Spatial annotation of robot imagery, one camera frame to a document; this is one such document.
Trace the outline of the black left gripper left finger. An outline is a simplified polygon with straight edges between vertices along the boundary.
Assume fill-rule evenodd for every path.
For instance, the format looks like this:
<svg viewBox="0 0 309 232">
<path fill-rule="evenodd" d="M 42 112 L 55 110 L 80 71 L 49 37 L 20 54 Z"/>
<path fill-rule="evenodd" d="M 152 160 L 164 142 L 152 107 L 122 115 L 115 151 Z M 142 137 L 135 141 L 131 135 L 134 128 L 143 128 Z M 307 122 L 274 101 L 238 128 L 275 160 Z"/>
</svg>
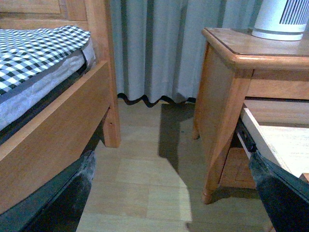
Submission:
<svg viewBox="0 0 309 232">
<path fill-rule="evenodd" d="M 2 232 L 74 232 L 96 170 L 93 150 L 0 216 Z"/>
</svg>

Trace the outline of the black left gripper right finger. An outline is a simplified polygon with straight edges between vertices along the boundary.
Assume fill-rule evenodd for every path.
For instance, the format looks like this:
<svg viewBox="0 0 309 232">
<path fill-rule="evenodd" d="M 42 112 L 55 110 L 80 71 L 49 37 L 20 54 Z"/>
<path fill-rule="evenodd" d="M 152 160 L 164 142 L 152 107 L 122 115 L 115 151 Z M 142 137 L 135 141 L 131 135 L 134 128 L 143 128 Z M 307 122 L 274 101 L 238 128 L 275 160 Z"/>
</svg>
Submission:
<svg viewBox="0 0 309 232">
<path fill-rule="evenodd" d="M 263 157 L 251 154 L 249 161 L 256 188 L 277 232 L 309 230 L 309 185 Z"/>
</svg>

